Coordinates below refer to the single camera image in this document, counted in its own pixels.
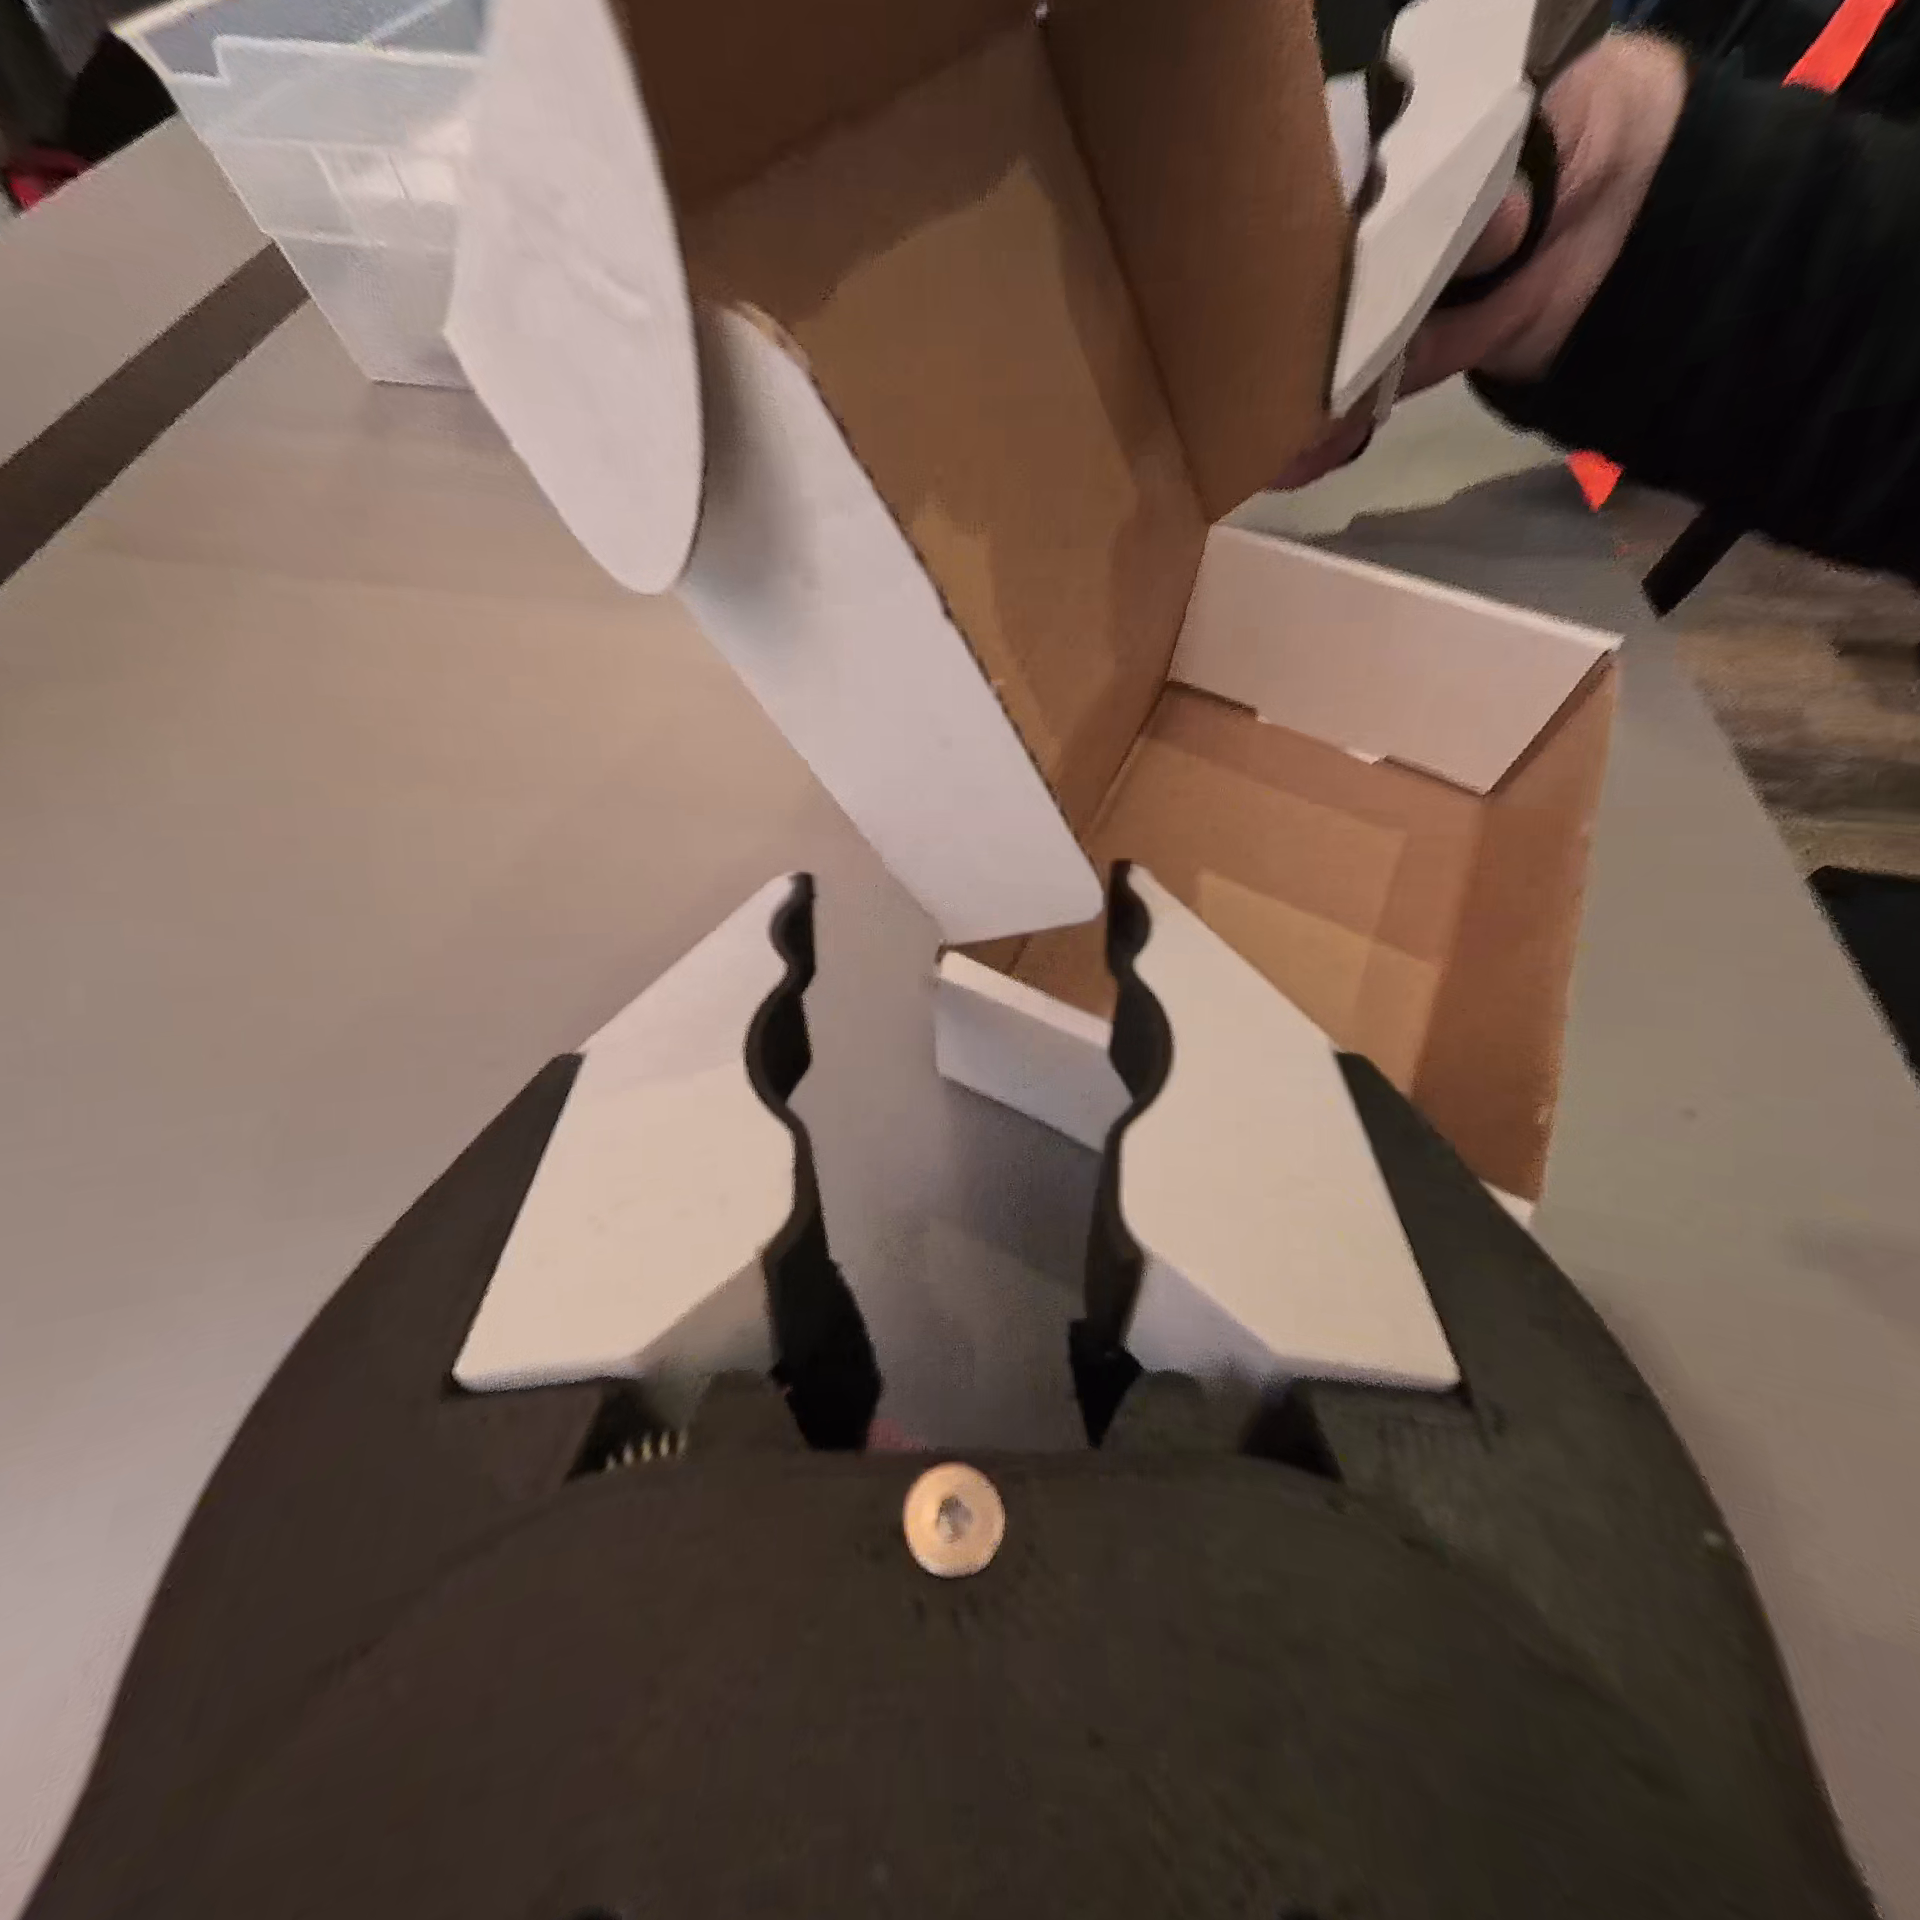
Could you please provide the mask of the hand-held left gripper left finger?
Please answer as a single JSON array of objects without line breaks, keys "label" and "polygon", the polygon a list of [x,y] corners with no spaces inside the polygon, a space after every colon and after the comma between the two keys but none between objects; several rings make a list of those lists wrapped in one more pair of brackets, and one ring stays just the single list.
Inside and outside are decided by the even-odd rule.
[{"label": "hand-held left gripper left finger", "polygon": [[580,1047],[458,1385],[777,1369],[775,1262],[809,1207],[812,906],[809,875],[769,880]]}]

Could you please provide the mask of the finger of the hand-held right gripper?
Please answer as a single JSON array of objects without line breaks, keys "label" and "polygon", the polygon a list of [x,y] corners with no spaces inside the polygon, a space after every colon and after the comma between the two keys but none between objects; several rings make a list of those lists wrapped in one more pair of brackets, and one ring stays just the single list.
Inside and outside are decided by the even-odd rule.
[{"label": "finger of the hand-held right gripper", "polygon": [[1329,124],[1354,218],[1332,416],[1392,376],[1520,170],[1532,2],[1329,6]]}]

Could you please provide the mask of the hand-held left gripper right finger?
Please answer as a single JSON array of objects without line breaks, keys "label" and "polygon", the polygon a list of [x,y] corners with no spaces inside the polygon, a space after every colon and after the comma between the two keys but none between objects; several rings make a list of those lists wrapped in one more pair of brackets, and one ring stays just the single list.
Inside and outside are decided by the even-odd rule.
[{"label": "hand-held left gripper right finger", "polygon": [[1110,1060],[1075,1346],[1210,1385],[1455,1385],[1338,1047],[1144,865],[1111,874]]}]

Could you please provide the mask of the white cardboard box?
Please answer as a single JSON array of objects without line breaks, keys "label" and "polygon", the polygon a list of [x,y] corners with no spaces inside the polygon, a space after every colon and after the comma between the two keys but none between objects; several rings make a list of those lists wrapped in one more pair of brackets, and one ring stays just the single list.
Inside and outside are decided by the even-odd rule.
[{"label": "white cardboard box", "polygon": [[1616,635],[1232,515],[1332,423],[1315,6],[496,6],[449,344],[946,950],[1144,865],[1546,1184]]}]

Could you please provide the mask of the clear plastic bin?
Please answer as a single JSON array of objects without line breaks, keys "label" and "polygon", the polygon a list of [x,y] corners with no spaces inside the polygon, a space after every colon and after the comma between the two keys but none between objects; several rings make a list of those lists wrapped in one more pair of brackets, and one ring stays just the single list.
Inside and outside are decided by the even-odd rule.
[{"label": "clear plastic bin", "polygon": [[446,314],[484,2],[174,2],[115,25],[372,380],[462,391]]}]

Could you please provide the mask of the person's right forearm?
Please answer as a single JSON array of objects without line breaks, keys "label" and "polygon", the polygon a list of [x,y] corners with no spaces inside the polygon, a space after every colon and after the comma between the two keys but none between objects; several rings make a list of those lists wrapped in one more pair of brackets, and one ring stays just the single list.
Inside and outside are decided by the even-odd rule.
[{"label": "person's right forearm", "polygon": [[[1692,502],[1914,586],[1915,6],[1889,11],[1835,95],[1682,58],[1692,92],[1670,164],[1698,179],[1702,222],[1726,259],[1723,348],[1684,388],[1712,462],[1698,481],[1712,496]],[[1512,426],[1638,478],[1599,450],[1596,426],[1554,439],[1518,388],[1473,384]]]}]

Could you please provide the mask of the person's right hand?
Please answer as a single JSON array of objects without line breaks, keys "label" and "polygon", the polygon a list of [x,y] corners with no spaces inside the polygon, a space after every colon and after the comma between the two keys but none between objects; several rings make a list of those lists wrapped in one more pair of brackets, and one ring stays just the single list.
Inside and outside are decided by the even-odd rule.
[{"label": "person's right hand", "polygon": [[1698,484],[1712,462],[1684,388],[1723,348],[1726,259],[1702,222],[1698,179],[1670,164],[1690,92],[1690,64],[1663,39],[1616,34],[1575,60],[1546,98],[1561,168],[1534,257],[1490,295],[1434,311],[1404,371],[1380,378],[1281,488],[1361,458],[1401,395],[1478,378],[1518,388],[1554,439],[1596,426],[1599,450],[1647,484],[1712,496]]}]

